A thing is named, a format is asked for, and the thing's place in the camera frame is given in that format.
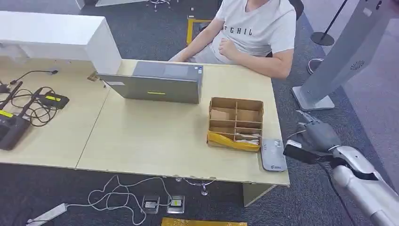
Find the robotic hand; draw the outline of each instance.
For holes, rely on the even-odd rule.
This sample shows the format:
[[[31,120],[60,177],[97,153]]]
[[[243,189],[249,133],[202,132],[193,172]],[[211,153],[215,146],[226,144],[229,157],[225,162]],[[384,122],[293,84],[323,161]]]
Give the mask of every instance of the robotic hand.
[[[373,224],[399,226],[399,196],[374,166],[357,149],[343,146],[329,124],[298,112],[306,120],[298,124],[298,133],[306,131],[316,150],[305,147],[309,143],[298,136],[287,141],[284,155],[307,164],[329,162],[336,184],[351,195]]]

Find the black router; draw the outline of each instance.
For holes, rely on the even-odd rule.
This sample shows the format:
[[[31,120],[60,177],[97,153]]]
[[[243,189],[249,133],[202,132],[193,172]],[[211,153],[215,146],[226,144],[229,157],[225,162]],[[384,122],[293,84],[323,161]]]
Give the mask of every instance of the black router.
[[[13,98],[21,86],[22,82],[20,81],[4,102],[0,104],[0,149],[3,150],[12,150],[28,130],[31,122],[24,119],[23,116],[42,90],[42,88],[40,88],[32,95],[31,100],[25,104],[18,115],[3,111],[3,108]]]

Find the yellow sticker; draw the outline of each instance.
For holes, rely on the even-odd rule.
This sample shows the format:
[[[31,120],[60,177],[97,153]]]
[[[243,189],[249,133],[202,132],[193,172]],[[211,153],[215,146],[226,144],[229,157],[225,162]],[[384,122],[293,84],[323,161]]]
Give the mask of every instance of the yellow sticker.
[[[60,98],[55,98],[55,97],[52,97],[52,96],[46,96],[46,99],[55,100],[55,101],[60,101],[61,100]]]
[[[158,94],[158,95],[166,95],[166,93],[160,93],[160,92],[147,92],[148,94]]]
[[[9,117],[9,118],[11,118],[11,117],[13,116],[13,114],[8,113],[8,112],[3,111],[3,110],[0,110],[0,114],[2,114],[2,115],[4,115],[4,116],[7,116],[7,117]]]

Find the floor socket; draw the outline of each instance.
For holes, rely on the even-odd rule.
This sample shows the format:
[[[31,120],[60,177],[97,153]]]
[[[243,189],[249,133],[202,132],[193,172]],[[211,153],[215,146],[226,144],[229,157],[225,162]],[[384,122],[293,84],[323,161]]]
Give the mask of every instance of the floor socket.
[[[184,195],[172,195],[172,202],[168,205],[166,212],[167,213],[184,213]]]
[[[147,214],[157,214],[159,209],[160,196],[159,195],[145,195],[141,207]]]

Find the white t-shirt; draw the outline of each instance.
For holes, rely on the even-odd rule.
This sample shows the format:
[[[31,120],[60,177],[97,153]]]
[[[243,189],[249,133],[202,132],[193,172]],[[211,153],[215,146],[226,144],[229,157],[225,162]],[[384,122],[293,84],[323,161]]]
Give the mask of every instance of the white t-shirt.
[[[223,20],[224,26],[210,45],[217,59],[233,64],[219,53],[222,38],[257,57],[294,48],[296,12],[288,0],[269,0],[250,12],[245,12],[246,5],[247,0],[223,0],[216,18]]]

